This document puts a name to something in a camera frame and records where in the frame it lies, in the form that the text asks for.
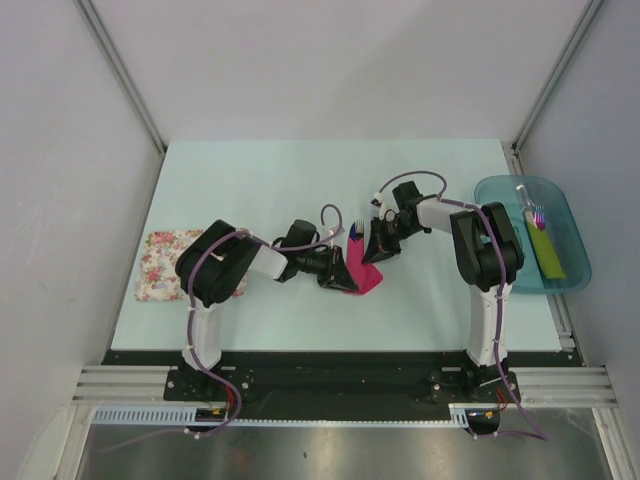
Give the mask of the pink paper napkin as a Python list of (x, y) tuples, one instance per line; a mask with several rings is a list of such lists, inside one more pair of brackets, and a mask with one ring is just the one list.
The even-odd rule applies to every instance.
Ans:
[(382, 273), (371, 264), (364, 264), (364, 240), (356, 234), (349, 235), (346, 266), (357, 285), (351, 295), (365, 295), (382, 283)]

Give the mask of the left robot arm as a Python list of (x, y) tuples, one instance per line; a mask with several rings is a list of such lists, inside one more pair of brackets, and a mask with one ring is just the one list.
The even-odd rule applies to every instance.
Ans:
[(223, 220), (214, 222), (178, 258), (175, 273), (187, 295), (186, 343), (180, 381), (190, 398), (208, 400), (220, 389), (234, 390), (213, 368), (222, 357), (220, 306), (229, 300), (248, 273), (285, 283), (298, 273), (313, 275), (320, 287), (353, 293), (358, 286), (342, 249), (321, 239), (316, 226), (298, 219), (283, 237), (268, 244)]

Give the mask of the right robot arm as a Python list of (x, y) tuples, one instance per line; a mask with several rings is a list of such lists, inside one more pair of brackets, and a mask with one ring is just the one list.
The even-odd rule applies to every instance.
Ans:
[(505, 307), (524, 254), (503, 204), (483, 206), (425, 196), (413, 181), (392, 191), (397, 208), (374, 194), (376, 215), (363, 262), (377, 263), (401, 253), (401, 242), (419, 232), (451, 235), (458, 272), (470, 288), (470, 336), (462, 365), (461, 388), (473, 401), (484, 401), (506, 381)]

